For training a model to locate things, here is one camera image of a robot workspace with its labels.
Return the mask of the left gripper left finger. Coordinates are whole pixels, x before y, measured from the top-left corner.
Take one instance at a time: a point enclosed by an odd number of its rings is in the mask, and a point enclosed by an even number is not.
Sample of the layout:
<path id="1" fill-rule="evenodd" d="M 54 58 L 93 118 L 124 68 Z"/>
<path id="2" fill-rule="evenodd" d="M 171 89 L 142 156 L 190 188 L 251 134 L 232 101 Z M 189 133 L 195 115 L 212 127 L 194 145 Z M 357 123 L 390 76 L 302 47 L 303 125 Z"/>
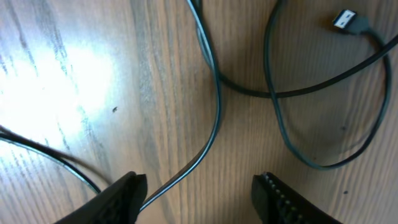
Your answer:
<path id="1" fill-rule="evenodd" d="M 134 224 L 146 195 L 146 175 L 128 172 L 56 224 Z"/>

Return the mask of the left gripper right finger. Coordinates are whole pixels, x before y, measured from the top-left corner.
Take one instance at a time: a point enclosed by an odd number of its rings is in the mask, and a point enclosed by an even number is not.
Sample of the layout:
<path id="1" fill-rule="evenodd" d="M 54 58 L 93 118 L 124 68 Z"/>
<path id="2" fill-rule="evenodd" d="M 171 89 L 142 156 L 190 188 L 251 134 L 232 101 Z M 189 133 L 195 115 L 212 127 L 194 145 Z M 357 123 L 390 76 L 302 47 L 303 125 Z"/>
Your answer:
<path id="1" fill-rule="evenodd" d="M 263 223 L 341 224 L 270 172 L 253 176 L 251 201 Z"/>

